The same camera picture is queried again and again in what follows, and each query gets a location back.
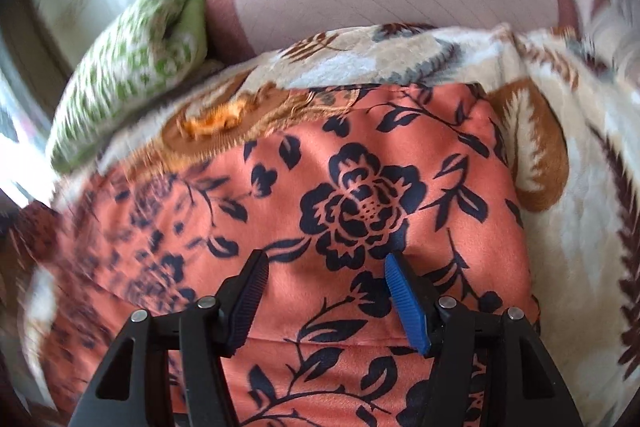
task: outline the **green patterned pillow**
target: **green patterned pillow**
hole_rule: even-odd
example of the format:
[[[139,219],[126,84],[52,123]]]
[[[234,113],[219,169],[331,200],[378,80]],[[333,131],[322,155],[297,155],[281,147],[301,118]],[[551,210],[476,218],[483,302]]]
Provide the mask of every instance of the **green patterned pillow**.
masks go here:
[[[95,40],[63,93],[47,142],[68,173],[134,111],[167,92],[207,54],[205,0],[137,0]]]

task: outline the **black gripper frame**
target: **black gripper frame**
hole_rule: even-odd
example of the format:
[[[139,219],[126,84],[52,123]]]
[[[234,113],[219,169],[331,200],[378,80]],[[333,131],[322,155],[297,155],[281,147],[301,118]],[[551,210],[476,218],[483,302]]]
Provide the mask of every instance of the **black gripper frame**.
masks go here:
[[[69,427],[238,427],[220,357],[246,341],[269,273],[254,250],[242,271],[182,312],[134,312],[78,402]],[[187,415],[174,417],[168,352],[182,356]]]
[[[554,361],[519,309],[502,315],[446,309],[433,283],[393,252],[427,320],[434,358],[421,427],[462,427],[469,404],[474,353],[488,352],[481,427],[582,427]]]

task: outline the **orange floral fabric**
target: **orange floral fabric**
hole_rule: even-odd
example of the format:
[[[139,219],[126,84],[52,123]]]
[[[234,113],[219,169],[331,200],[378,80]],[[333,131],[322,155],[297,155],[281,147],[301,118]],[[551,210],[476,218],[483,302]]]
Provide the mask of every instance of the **orange floral fabric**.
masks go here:
[[[383,276],[390,250],[469,308],[522,308],[529,265],[497,117],[475,85],[350,86],[306,121],[150,181],[96,176],[39,261],[60,286],[42,352],[71,413],[135,308],[176,312],[241,269],[270,278],[249,339],[223,360],[241,425],[418,425],[431,360],[408,347]],[[479,422],[482,353],[467,426]],[[172,359],[174,410],[184,411]]]

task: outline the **metal screw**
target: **metal screw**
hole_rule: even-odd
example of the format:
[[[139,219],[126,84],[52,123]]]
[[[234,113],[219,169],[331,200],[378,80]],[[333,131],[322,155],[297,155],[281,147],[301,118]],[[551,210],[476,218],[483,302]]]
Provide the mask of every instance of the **metal screw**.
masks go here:
[[[211,295],[207,295],[198,301],[198,308],[206,310],[208,308],[213,308],[216,305],[216,298]]]
[[[455,308],[456,304],[458,304],[458,301],[456,301],[453,297],[449,297],[448,295],[440,297],[440,299],[438,299],[438,305],[446,310]]]
[[[131,322],[142,322],[144,321],[149,314],[146,310],[136,310],[131,314]]]
[[[519,321],[520,319],[524,318],[524,311],[522,311],[520,308],[516,308],[515,306],[509,308],[507,310],[507,314],[512,321]]]

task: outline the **blue gripper pad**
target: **blue gripper pad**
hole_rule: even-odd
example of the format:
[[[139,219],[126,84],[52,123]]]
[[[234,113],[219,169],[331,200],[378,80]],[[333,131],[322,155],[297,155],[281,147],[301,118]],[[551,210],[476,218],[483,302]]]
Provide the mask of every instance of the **blue gripper pad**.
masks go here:
[[[427,355],[431,349],[431,341],[427,335],[427,317],[398,261],[391,254],[385,257],[385,279],[409,344],[421,355]]]

